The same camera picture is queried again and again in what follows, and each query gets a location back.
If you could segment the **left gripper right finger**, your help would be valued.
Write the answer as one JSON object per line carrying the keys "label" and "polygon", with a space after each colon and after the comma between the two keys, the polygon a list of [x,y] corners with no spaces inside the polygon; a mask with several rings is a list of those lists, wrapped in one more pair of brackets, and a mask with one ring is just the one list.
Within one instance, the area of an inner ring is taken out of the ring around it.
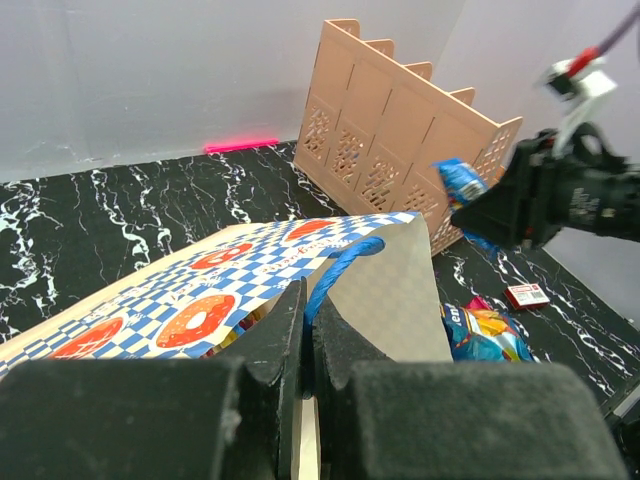
{"label": "left gripper right finger", "polygon": [[389,359],[325,300],[314,319],[324,479],[625,479],[591,390],[559,364]]}

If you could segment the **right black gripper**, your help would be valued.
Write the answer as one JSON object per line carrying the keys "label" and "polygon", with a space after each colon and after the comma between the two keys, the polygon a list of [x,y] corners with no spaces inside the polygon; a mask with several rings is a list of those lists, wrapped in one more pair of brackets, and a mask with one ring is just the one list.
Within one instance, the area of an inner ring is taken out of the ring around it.
{"label": "right black gripper", "polygon": [[614,154],[592,123],[581,124],[559,157],[557,132],[520,141],[505,174],[451,216],[466,233],[499,247],[545,245],[563,228],[639,240],[639,167]]}

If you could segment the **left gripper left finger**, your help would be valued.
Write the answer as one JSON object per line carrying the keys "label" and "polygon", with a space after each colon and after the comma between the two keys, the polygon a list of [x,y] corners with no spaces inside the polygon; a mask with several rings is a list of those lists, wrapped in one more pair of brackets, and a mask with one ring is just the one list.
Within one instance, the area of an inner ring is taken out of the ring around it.
{"label": "left gripper left finger", "polygon": [[1,382],[5,479],[294,479],[298,280],[209,358],[37,360]]}

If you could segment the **colourful candy packet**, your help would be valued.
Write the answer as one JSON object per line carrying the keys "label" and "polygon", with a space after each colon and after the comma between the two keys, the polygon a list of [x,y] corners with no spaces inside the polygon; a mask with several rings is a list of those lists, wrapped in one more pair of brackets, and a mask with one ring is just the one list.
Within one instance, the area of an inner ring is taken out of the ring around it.
{"label": "colourful candy packet", "polygon": [[466,162],[459,158],[433,164],[444,186],[449,210],[455,213],[488,190],[486,182]]}

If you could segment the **blue snack bag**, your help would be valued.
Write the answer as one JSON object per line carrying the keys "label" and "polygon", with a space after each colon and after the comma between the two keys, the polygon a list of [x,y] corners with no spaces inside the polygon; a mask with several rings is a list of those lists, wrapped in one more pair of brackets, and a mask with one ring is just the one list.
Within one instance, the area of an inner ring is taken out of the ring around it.
{"label": "blue snack bag", "polygon": [[535,361],[509,316],[451,304],[441,304],[440,314],[454,361]]}

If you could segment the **blue checkered paper bag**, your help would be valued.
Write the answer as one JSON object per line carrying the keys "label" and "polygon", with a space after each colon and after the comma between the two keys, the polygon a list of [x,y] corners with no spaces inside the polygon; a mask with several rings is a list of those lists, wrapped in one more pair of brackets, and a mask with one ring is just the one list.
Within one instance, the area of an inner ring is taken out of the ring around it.
{"label": "blue checkered paper bag", "polygon": [[[215,356],[298,280],[389,359],[450,360],[426,222],[387,213],[225,228],[4,343],[1,382],[28,361]],[[316,411],[302,400],[299,464]]]}

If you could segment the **pink REAL chips bag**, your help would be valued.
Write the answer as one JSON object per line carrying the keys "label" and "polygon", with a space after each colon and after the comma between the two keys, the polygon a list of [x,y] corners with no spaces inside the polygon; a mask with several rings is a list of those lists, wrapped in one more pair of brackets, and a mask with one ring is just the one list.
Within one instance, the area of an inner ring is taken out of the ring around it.
{"label": "pink REAL chips bag", "polygon": [[466,310],[487,310],[492,311],[492,307],[481,296],[473,297],[465,306]]}

